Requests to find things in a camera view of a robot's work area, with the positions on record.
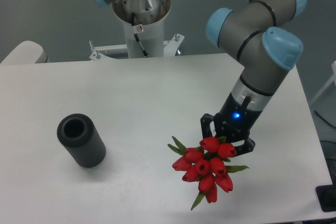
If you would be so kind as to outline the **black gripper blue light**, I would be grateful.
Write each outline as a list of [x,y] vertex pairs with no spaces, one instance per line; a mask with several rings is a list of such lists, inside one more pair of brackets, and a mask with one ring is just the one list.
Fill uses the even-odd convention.
[[242,145],[234,146],[234,157],[250,153],[255,148],[255,142],[249,137],[250,129],[255,124],[263,109],[270,100],[270,94],[252,92],[242,101],[237,101],[230,93],[221,110],[215,116],[205,113],[201,119],[203,139],[213,136],[211,123],[214,122],[215,136],[226,137],[229,143],[244,141]]

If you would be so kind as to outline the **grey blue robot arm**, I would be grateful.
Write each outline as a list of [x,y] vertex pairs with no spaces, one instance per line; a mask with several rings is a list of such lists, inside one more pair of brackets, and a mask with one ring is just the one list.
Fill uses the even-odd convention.
[[[170,11],[170,0],[94,1],[99,6],[112,5],[123,21],[130,58],[168,55],[163,20]],[[202,135],[224,137],[229,143],[242,141],[234,148],[236,156],[254,149],[250,129],[302,54],[301,40],[281,26],[298,16],[307,4],[307,0],[248,2],[241,12],[218,9],[206,24],[207,38],[244,69],[221,110],[202,116]]]

